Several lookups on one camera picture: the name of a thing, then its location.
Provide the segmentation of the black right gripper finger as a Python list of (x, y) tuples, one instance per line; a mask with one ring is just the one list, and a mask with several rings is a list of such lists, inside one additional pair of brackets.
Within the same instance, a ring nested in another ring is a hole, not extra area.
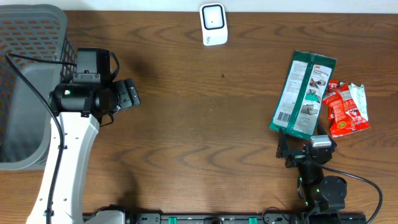
[(316, 146), (337, 146), (337, 143), (326, 133), (321, 124), (317, 125)]
[(286, 158), (289, 156), (289, 145), (283, 129), (279, 129), (279, 143), (277, 146), (276, 158)]

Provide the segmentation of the orange-red snack bag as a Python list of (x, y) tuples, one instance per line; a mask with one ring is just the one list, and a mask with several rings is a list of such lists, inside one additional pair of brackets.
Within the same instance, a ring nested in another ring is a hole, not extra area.
[[(333, 122), (330, 126), (330, 132), (334, 138), (362, 131), (370, 127), (369, 122), (361, 117), (359, 109), (352, 100), (348, 90), (348, 84), (345, 83), (342, 87), (343, 89), (340, 90), (345, 91), (338, 93), (338, 89), (334, 88), (323, 97), (323, 103), (329, 107), (333, 113)], [(344, 111), (348, 117), (343, 120), (335, 119), (335, 112), (338, 112), (337, 115), (339, 115), (342, 111)]]

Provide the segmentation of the green white packet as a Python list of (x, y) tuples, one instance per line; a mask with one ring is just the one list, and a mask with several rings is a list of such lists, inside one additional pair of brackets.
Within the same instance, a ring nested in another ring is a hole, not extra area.
[(269, 129), (276, 132), (281, 129), (290, 136), (310, 139), (335, 65), (335, 58), (294, 52)]

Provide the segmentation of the pale mint wipes packet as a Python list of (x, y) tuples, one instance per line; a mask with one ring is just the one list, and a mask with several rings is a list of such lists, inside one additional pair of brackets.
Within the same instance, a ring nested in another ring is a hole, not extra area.
[[(340, 90), (343, 89), (342, 86), (344, 84), (345, 83), (340, 82), (340, 86), (337, 88), (338, 93), (345, 91), (345, 90)], [(357, 86), (354, 83), (351, 83), (348, 85), (348, 90), (351, 94), (352, 100), (355, 102), (356, 107), (359, 109), (361, 117), (368, 122), (369, 118), (368, 118), (367, 101), (366, 101), (366, 93), (364, 85)], [(346, 115), (344, 111), (342, 111), (339, 115), (337, 114), (338, 112), (335, 112), (335, 119), (337, 120), (343, 120), (348, 117), (348, 115)]]

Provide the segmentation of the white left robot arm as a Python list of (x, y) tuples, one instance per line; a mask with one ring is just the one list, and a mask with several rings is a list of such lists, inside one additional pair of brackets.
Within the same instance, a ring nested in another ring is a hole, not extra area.
[(28, 223), (83, 223), (90, 152), (103, 116), (139, 105), (132, 80), (61, 83), (50, 94), (50, 147)]

